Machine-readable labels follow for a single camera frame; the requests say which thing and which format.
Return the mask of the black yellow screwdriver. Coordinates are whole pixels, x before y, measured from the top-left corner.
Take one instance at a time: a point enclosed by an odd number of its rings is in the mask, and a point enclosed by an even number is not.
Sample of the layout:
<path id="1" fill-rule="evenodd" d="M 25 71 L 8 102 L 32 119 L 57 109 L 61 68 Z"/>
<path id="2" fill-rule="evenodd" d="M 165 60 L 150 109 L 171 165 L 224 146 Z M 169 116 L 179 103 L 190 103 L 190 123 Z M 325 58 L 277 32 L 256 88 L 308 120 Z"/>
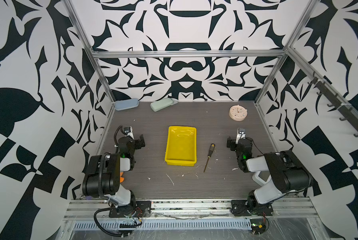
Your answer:
<path id="1" fill-rule="evenodd" d="M 204 170 L 203 172 L 205 173 L 206 169 L 207 169 L 207 166 L 208 166 L 208 163 L 209 163 L 209 160 L 213 154 L 215 150 L 215 144 L 211 144 L 210 147 L 209 147 L 209 150 L 208 150 L 208 154 L 207 154 L 207 160 L 206 160 L 206 164 L 205 164 L 205 167 L 204 167 Z"/>

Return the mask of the orange object under arm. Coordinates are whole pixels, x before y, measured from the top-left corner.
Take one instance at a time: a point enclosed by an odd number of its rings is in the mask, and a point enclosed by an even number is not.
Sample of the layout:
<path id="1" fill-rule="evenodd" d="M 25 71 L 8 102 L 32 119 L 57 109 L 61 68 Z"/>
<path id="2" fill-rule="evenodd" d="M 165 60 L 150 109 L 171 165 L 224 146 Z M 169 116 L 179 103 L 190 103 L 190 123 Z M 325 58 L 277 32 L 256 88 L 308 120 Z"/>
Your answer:
<path id="1" fill-rule="evenodd" d="M 123 177 L 123 172 L 120 172 L 120 183 L 124 182 L 125 178 Z"/>

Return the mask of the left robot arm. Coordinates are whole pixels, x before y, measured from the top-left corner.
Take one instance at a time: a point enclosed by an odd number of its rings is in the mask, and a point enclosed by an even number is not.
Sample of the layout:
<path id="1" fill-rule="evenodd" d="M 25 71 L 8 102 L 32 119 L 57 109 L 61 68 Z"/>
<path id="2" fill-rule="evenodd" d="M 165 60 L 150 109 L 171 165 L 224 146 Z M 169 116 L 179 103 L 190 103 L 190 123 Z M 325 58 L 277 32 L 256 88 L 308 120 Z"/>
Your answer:
<path id="1" fill-rule="evenodd" d="M 134 137 L 132 127 L 120 125 L 115 134 L 115 153 L 92 156 L 86 169 L 82 192 L 86 197 L 101 198 L 107 201 L 110 213 L 130 215 L 137 208 L 132 191 L 121 185 L 121 173 L 132 171 L 135 167 L 135 152 L 146 146 L 143 135 Z"/>

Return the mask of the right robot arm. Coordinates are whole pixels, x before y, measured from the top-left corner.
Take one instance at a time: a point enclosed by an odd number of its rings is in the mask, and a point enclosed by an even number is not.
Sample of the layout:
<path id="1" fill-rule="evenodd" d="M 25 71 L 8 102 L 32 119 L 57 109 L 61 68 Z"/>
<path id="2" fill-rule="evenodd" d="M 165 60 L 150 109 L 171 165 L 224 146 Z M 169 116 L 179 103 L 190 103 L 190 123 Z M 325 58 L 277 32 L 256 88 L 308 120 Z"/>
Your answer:
<path id="1" fill-rule="evenodd" d="M 246 200 L 232 200 L 234 216 L 265 216 L 273 212 L 272 203 L 290 193 L 306 191 L 313 184 L 313 177 L 298 157 L 291 151 L 271 152 L 254 158 L 254 141 L 245 136 L 244 129 L 237 130 L 235 139 L 229 137 L 226 147 L 235 152 L 238 167 L 245 173 L 269 172 L 269 181 L 251 191 Z"/>

